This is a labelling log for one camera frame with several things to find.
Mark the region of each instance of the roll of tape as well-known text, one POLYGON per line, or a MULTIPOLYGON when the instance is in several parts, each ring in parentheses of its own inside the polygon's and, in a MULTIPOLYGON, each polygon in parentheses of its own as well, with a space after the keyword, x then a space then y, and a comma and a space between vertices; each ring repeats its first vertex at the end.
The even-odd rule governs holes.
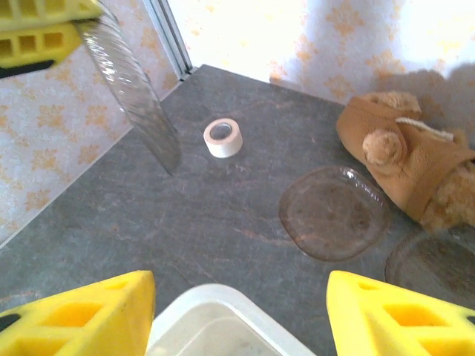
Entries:
POLYGON ((239 125, 232 119, 218 119, 209 124, 203 134, 209 152, 217 158, 234 156, 243 147, 239 125))

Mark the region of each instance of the fluffy fur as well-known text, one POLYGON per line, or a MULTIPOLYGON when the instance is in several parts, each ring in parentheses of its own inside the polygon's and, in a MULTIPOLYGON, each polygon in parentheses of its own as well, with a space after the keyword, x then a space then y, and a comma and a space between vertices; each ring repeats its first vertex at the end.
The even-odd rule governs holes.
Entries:
MULTIPOLYGON (((417 98, 410 93, 369 93, 362 98, 391 108, 421 111, 417 98)), ((464 131, 446 131, 454 135, 455 143, 468 147, 468 138, 464 131)), ((434 139, 441 139, 429 131, 425 133, 434 139)), ((368 134, 363 142, 367 161, 377 165, 382 171, 393 167, 391 163, 396 162, 401 149, 398 136, 381 129, 368 134)), ((428 231, 450 228, 461 223, 475 227, 475 164, 461 164, 445 177, 419 222, 428 231)))

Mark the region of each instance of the gray countertop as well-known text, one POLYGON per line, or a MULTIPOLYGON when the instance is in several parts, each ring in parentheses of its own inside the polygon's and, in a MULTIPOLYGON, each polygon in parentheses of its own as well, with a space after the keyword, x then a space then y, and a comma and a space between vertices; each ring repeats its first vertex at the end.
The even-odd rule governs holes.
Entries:
POLYGON ((319 356, 335 355, 325 306, 329 273, 384 280, 384 261, 415 225, 392 204, 375 246, 347 262, 305 255, 278 217, 281 195, 324 165, 369 177, 341 146, 342 106, 203 66, 163 107, 183 163, 167 176, 132 131, 0 250, 0 311, 137 269, 154 272, 157 313, 192 286, 243 292, 319 356), (244 146, 213 158, 203 130, 235 119, 244 146))

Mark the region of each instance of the white plastic container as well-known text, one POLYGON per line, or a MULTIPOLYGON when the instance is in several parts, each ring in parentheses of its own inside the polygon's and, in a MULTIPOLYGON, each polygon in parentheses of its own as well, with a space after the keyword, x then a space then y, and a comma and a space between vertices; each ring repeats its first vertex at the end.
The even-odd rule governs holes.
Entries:
POLYGON ((239 291, 194 287, 158 315, 146 356, 315 356, 239 291))

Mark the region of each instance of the floral patterned wallpaper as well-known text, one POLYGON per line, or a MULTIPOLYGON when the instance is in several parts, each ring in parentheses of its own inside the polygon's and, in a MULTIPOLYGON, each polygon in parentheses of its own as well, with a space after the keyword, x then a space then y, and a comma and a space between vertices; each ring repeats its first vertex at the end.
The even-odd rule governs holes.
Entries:
MULTIPOLYGON (((159 96, 177 76, 142 0, 109 1, 159 96)), ((0 245, 130 130, 85 48, 0 81, 0 245)))
POLYGON ((409 90, 431 124, 474 137, 474 1, 169 1, 195 66, 342 104, 409 90))

